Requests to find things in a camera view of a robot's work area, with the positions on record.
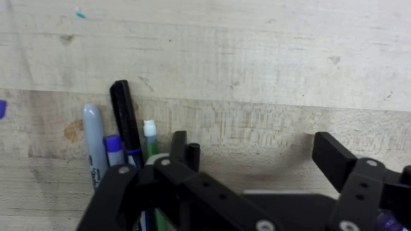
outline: mounting hole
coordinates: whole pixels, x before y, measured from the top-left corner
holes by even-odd
[[[256,231],[274,231],[273,224],[267,219],[259,219],[255,223],[255,228],[256,228]]]
[[[120,174],[125,174],[127,172],[129,172],[129,168],[127,165],[118,168],[118,173]]]
[[[364,200],[363,195],[355,195],[357,200]]]
[[[340,231],[359,231],[358,226],[350,220],[339,222]]]
[[[161,160],[161,165],[169,165],[169,164],[170,164],[169,159],[163,159]]]
[[[371,167],[376,167],[376,165],[377,165],[377,163],[376,163],[375,160],[372,160],[372,159],[368,159],[366,163],[367,163],[368,165],[371,165]]]
[[[360,182],[359,186],[363,187],[363,188],[367,188],[368,183]]]

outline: wooden surface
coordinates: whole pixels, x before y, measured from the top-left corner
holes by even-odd
[[[409,6],[0,0],[1,229],[74,229],[92,193],[80,108],[98,104],[115,132],[107,86],[119,78],[161,150],[186,129],[201,168],[236,191],[335,195],[309,159],[315,131],[399,170],[411,161]]]

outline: screw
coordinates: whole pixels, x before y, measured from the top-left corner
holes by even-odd
[[[339,222],[340,231],[359,231],[358,226],[350,220]]]
[[[274,231],[273,224],[267,219],[259,219],[255,223],[255,228],[256,228],[256,231]]]
[[[375,160],[372,160],[372,159],[368,159],[367,164],[371,165],[371,167],[376,167],[377,165],[377,163]]]
[[[127,172],[129,172],[129,168],[127,165],[118,168],[118,173],[120,174],[125,174]]]
[[[161,160],[161,165],[168,165],[168,164],[170,164],[169,159],[163,159]]]

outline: purple marker cap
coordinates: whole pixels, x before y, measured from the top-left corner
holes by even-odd
[[[122,150],[120,138],[118,134],[110,134],[104,137],[106,152],[116,152]]]
[[[0,119],[5,115],[6,104],[7,102],[5,100],[0,100]]]

